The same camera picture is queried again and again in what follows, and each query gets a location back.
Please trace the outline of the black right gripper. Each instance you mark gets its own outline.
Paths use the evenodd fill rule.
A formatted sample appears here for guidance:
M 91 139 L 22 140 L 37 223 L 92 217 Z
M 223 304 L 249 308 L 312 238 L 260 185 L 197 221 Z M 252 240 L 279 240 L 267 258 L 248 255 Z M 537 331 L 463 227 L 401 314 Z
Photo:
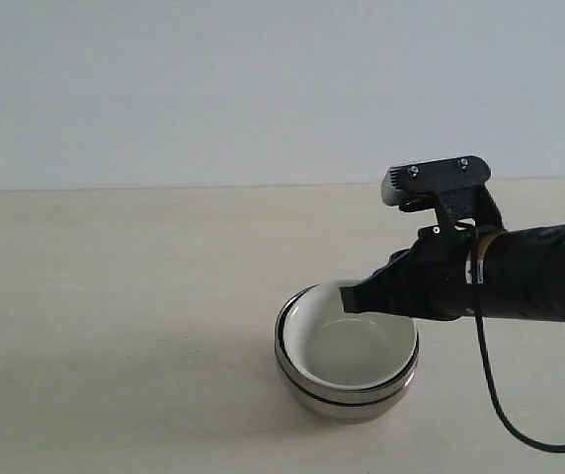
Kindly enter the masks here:
M 434 321 L 474 314 L 473 288 L 466 272 L 476 228 L 423 227 L 411 248 L 357 283 L 340 286 L 346 313 L 380 313 Z

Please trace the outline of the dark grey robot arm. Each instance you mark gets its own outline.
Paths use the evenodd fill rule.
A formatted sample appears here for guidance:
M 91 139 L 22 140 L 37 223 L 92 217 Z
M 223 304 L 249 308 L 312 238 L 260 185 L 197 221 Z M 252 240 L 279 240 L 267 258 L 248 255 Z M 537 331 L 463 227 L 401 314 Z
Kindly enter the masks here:
M 449 233 L 423 228 L 411 248 L 340 294 L 353 314 L 565 323 L 565 224 Z

